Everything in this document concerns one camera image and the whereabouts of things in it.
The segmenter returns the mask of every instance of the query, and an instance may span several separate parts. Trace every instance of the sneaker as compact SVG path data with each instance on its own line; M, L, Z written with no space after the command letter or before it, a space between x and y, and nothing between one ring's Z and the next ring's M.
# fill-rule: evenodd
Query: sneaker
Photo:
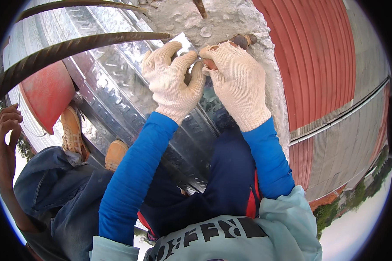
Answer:
M106 169L115 172L128 149L128 146L120 140L112 142L109 149L107 149L105 158Z
M61 114L61 123L64 129L63 150L79 153L82 161L85 162L89 158L90 152L81 138L80 120L73 107L68 106L63 111Z

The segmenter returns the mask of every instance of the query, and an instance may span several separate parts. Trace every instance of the person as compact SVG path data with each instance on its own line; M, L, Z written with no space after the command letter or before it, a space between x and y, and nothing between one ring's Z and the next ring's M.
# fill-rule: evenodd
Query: person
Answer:
M228 41L200 51L217 70L196 62L186 85L184 74L197 54L191 51L172 61L180 48L179 42L169 42L142 61L158 107L107 185L91 260L137 259L133 226L138 210L160 237L147 250L147 261L321 260L315 217L303 188L294 184L265 105L264 69ZM186 197L160 160L199 101L204 74L212 78L216 95L240 130L220 135L206 190Z
M89 151L71 106L61 115L63 145L43 149L24 167L15 185L15 150L23 116L18 104L0 112L0 194L36 260L90 260L98 234L100 200L128 147L115 140L106 169L85 161ZM13 130L10 142L5 135Z

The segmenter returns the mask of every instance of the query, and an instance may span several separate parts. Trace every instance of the blue sleeve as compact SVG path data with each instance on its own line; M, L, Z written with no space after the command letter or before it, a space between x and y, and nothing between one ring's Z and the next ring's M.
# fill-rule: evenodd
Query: blue sleeve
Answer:
M152 112L107 185L99 208L99 236L133 245L137 213L177 128L169 117Z
M249 132L242 133L255 160L260 190L263 196L269 199L287 196L295 186L292 170L276 134L273 118Z

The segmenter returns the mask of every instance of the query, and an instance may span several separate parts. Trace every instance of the red bucket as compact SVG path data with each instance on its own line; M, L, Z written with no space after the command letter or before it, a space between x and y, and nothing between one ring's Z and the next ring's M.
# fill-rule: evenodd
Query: red bucket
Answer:
M75 89L60 60L32 74L20 84L20 92L37 122L53 135L52 127L70 103Z

